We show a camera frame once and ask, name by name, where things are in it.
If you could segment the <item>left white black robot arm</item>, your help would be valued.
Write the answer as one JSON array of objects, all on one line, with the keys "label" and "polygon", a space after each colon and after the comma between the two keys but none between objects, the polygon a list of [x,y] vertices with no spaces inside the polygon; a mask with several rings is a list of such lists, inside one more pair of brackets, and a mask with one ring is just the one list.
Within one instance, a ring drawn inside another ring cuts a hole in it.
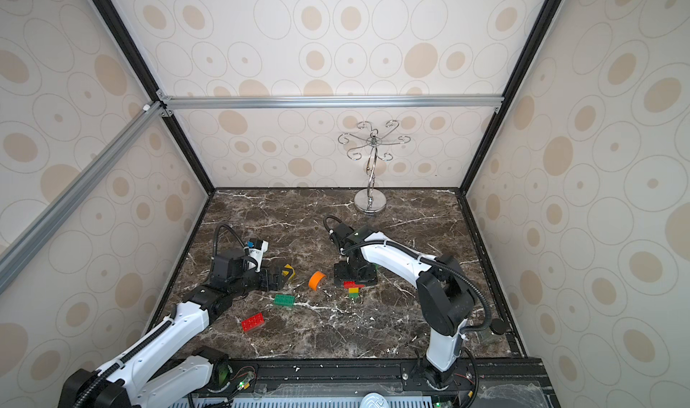
[{"label": "left white black robot arm", "polygon": [[172,315],[96,370],[73,373],[61,390],[59,406],[168,407],[198,389],[223,391],[232,386],[228,357],[217,350],[202,349],[166,372],[161,368],[237,298],[283,289],[295,271],[288,264],[263,266],[267,247],[251,243],[215,255],[208,278]]}]

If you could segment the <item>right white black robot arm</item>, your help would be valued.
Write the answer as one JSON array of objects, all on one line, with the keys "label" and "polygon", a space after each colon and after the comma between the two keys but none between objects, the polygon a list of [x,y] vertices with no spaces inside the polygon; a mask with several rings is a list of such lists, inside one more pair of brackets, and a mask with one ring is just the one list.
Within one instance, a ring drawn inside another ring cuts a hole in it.
[{"label": "right white black robot arm", "polygon": [[341,260],[334,264],[338,285],[374,286],[384,268],[417,290],[422,316],[431,328],[425,373],[445,382],[460,358],[465,336],[488,329],[492,311],[486,296],[467,278],[452,255],[433,256],[415,251],[368,226],[345,223],[326,228]]}]

